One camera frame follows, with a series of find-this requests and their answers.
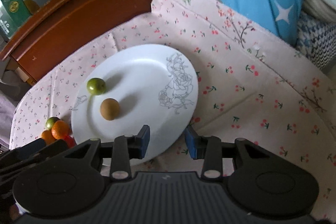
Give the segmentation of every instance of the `cherry pattern tablecloth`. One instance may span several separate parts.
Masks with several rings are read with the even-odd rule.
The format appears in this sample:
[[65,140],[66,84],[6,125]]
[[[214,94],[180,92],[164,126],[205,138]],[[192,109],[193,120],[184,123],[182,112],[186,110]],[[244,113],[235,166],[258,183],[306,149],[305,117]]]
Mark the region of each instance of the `cherry pattern tablecloth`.
[[[335,85],[301,53],[217,0],[153,0],[151,13],[69,56],[19,103],[10,148],[38,138],[48,117],[70,123],[87,75],[116,52],[146,43],[174,47],[191,60],[199,99],[190,124],[199,134],[246,138],[311,172],[320,186],[313,216],[336,221]],[[189,157],[181,136],[132,171],[200,172],[202,163]],[[223,160],[223,172],[233,172],[231,160]]]

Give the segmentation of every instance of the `green fruit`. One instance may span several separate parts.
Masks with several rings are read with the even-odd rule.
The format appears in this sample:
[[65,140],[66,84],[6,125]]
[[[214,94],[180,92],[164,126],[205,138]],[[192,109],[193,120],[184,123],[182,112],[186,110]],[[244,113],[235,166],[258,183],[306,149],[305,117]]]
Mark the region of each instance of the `green fruit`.
[[57,117],[50,117],[50,118],[45,122],[45,129],[46,129],[46,130],[50,130],[50,129],[52,129],[54,123],[56,123],[57,121],[59,121],[59,118],[57,118]]
[[92,95],[101,95],[106,91],[106,83],[103,79],[92,78],[88,80],[86,88]]

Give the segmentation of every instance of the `wooden headboard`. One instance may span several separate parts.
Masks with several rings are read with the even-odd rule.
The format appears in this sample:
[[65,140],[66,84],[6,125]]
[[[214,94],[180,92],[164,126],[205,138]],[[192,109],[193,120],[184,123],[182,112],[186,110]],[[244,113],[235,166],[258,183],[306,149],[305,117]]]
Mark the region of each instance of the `wooden headboard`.
[[12,56],[34,80],[95,37],[151,11],[152,0],[51,0],[0,52]]

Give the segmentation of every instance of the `yellow logo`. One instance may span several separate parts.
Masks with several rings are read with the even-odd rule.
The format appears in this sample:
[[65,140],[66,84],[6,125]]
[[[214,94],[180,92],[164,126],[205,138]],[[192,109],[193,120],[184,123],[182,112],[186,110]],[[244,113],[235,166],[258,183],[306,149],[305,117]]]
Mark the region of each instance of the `yellow logo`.
[[12,1],[10,4],[9,4],[9,10],[12,12],[12,13],[15,13],[17,12],[19,9],[19,3],[14,0]]

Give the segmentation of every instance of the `oval plate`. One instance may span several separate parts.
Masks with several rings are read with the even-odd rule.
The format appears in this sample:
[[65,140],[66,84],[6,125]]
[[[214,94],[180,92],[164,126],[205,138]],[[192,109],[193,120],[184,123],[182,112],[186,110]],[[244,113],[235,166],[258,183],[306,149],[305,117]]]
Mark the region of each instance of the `oval plate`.
[[[106,82],[106,93],[91,96],[86,83],[91,78]],[[106,98],[120,104],[120,115],[107,121],[100,115]],[[164,152],[188,125],[198,98],[194,67],[179,51],[162,45],[131,47],[100,64],[81,85],[72,109],[71,125],[77,143],[90,138],[113,141],[121,135],[136,135],[144,124],[151,138],[146,156],[131,165],[150,160]],[[104,165],[110,165],[104,159]]]

